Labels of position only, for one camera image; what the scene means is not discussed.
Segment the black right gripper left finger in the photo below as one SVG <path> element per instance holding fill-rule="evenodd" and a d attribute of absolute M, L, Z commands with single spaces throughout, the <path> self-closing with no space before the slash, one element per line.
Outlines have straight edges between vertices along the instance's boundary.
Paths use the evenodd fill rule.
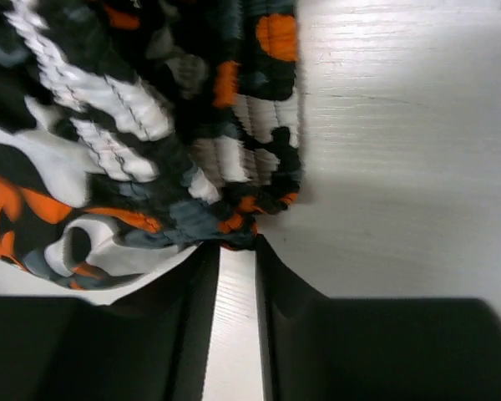
<path fill-rule="evenodd" d="M 199 400 L 220 250 L 108 306 L 0 297 L 0 400 Z"/>

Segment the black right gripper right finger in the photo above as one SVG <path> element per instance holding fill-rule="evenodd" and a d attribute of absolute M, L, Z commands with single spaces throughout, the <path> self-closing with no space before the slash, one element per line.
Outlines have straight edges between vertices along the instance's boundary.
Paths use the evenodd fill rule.
<path fill-rule="evenodd" d="M 267 400 L 501 400 L 501 319 L 475 298 L 340 298 L 256 239 Z"/>

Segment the orange camouflage shorts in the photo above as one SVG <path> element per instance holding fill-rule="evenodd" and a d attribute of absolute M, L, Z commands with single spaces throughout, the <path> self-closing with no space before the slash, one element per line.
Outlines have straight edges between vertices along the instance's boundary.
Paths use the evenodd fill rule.
<path fill-rule="evenodd" d="M 0 1 L 0 261 L 119 287 L 300 191 L 292 1 Z"/>

